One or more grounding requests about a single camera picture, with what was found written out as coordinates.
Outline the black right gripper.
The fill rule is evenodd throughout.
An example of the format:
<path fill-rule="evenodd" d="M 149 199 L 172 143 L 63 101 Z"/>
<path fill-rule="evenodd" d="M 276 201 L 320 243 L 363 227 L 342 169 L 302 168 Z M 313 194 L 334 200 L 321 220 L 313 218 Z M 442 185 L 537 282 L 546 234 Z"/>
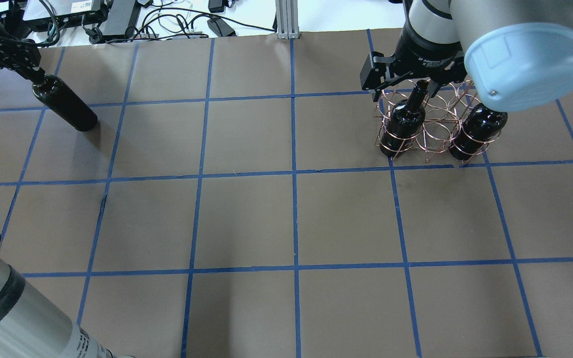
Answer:
<path fill-rule="evenodd" d="M 437 93 L 448 84 L 466 79 L 468 71 L 460 51 L 460 43 L 429 41 L 407 23 L 390 57 L 382 52 L 369 53 L 360 71 L 361 89 L 380 93 L 405 80 L 429 79 L 428 92 Z"/>

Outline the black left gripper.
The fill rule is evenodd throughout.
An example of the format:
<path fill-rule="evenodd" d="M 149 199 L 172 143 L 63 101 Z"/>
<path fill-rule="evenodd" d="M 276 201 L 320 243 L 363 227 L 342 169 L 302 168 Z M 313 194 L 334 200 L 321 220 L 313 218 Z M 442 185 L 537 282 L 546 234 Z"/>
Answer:
<path fill-rule="evenodd" d="M 46 72 L 40 67 L 40 60 L 38 43 L 13 37 L 0 22 L 0 69 L 15 71 L 23 79 L 41 84 Z"/>

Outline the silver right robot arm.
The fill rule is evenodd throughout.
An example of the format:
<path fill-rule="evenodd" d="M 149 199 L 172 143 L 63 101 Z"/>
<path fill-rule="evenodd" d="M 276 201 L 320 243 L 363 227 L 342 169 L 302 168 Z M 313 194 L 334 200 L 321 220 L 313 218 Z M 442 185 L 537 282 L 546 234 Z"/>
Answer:
<path fill-rule="evenodd" d="M 378 100 L 411 79 L 428 93 L 469 77 L 480 101 L 523 111 L 573 91 L 573 0 L 404 0 L 394 53 L 372 51 L 360 86 Z"/>

